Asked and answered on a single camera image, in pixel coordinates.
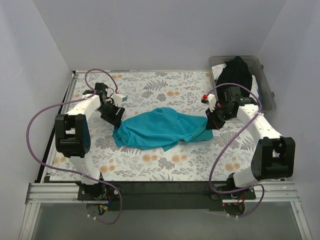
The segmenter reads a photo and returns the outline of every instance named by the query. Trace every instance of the teal cloth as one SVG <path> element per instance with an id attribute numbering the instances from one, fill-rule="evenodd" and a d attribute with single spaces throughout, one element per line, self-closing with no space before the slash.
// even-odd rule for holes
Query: teal cloth
<path id="1" fill-rule="evenodd" d="M 178 141 L 195 143 L 212 140 L 213 131 L 206 130 L 206 124 L 207 118 L 203 116 L 186 115 L 169 107 L 161 107 L 128 118 L 120 128 L 114 128 L 112 136 L 118 147 L 162 147 L 167 151 Z"/>

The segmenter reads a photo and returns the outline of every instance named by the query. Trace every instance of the floral tablecloth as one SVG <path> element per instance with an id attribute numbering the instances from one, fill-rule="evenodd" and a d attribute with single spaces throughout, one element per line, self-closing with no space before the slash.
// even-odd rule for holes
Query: floral tablecloth
<path id="1" fill-rule="evenodd" d="M 119 72 L 112 73 L 119 92 L 126 94 L 123 103 L 123 120 L 159 107 L 170 107 L 177 112 L 204 116 L 208 108 L 201 97 L 210 89 L 210 74 L 207 72 Z M 112 81 L 104 73 L 88 75 L 91 86 L 104 82 L 113 88 Z M 78 75 L 72 99 L 79 99 L 88 89 L 84 73 Z M 214 130 L 214 139 L 196 143 L 179 142 L 164 152 L 162 148 L 139 150 L 117 147 L 112 138 L 114 127 L 95 112 L 88 120 L 91 149 L 86 158 L 92 159 L 107 181 L 206 181 L 211 167 L 227 142 L 244 125 L 237 119 L 227 122 L 219 131 Z M 217 181 L 250 165 L 255 151 L 255 142 L 245 130 L 227 149 L 213 174 Z M 54 166 L 74 169 L 61 153 L 56 153 Z M 79 181 L 72 173 L 52 171 L 51 181 Z"/>

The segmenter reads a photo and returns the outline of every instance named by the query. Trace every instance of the black garment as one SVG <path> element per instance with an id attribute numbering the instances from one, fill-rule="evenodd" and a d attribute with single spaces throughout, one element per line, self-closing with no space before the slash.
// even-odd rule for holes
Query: black garment
<path id="1" fill-rule="evenodd" d="M 252 75 L 249 71 L 248 65 L 242 60 L 241 57 L 236 56 L 233 60 L 225 62 L 226 67 L 220 74 L 216 85 L 233 83 L 240 84 L 245 88 L 251 90 L 252 87 Z M 230 86 L 221 86 L 216 89 L 218 100 L 220 103 L 226 103 L 225 90 Z M 244 97 L 249 97 L 250 93 L 241 88 L 241 94 Z"/>

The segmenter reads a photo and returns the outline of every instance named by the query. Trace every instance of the white backdrop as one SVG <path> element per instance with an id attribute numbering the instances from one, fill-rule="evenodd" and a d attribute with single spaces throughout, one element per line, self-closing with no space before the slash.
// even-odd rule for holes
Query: white backdrop
<path id="1" fill-rule="evenodd" d="M 27 124 L 62 101 L 72 73 L 32 0 L 0 1 L 0 33 L 0 239 L 16 240 L 40 166 L 27 149 Z M 31 129 L 41 159 L 57 112 L 44 113 Z"/>
<path id="2" fill-rule="evenodd" d="M 296 143 L 293 179 L 313 239 L 320 239 L 320 2 L 287 0 L 258 55 L 276 111 L 271 124 Z"/>
<path id="3" fill-rule="evenodd" d="M 258 54 L 286 0 L 33 1 L 72 70 L 204 70 Z"/>

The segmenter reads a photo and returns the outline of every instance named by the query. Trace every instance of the transparent plastic bin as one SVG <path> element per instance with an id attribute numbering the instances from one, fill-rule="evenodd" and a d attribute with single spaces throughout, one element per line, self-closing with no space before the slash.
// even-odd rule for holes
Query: transparent plastic bin
<path id="1" fill-rule="evenodd" d="M 209 58 L 209 66 L 210 66 L 210 84 L 214 88 L 216 86 L 216 80 L 213 78 L 212 67 L 219 64 L 224 64 L 227 61 L 234 59 L 236 56 L 212 56 Z M 258 58 L 255 56 L 241 56 L 243 61 L 248 65 L 249 71 L 252 75 L 255 76 L 256 82 L 259 87 L 259 99 L 262 103 L 262 112 L 269 113 L 273 112 L 276 109 L 276 103 L 274 100 L 274 94 L 271 92 L 270 87 L 268 85 L 266 76 L 263 71 L 263 66 L 260 64 Z M 214 91 L 215 97 L 218 99 L 217 91 Z"/>

